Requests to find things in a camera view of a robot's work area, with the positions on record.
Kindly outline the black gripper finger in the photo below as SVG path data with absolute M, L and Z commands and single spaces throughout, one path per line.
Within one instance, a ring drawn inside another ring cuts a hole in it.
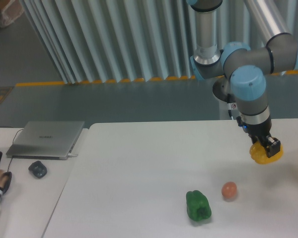
M 262 146 L 268 158 L 275 156 L 281 150 L 280 140 L 271 136 L 266 136 L 262 138 Z

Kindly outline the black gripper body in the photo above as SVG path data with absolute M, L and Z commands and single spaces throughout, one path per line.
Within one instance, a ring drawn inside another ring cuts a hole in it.
M 238 126 L 249 135 L 252 143 L 259 142 L 267 144 L 268 137 L 271 137 L 270 129 L 272 127 L 269 111 L 263 111 L 256 115 L 240 114 L 236 118 Z

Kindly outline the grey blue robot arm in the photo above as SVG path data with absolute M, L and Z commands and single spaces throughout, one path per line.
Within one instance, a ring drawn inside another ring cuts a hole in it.
M 217 46 L 216 14 L 220 0 L 190 0 L 196 19 L 197 47 L 191 64 L 197 78 L 223 75 L 218 98 L 237 105 L 237 124 L 251 138 L 251 158 L 268 164 L 283 155 L 282 144 L 273 137 L 266 91 L 267 74 L 298 69 L 298 39 L 287 28 L 272 0 L 247 0 L 245 5 L 265 46 L 251 49 L 243 42 Z

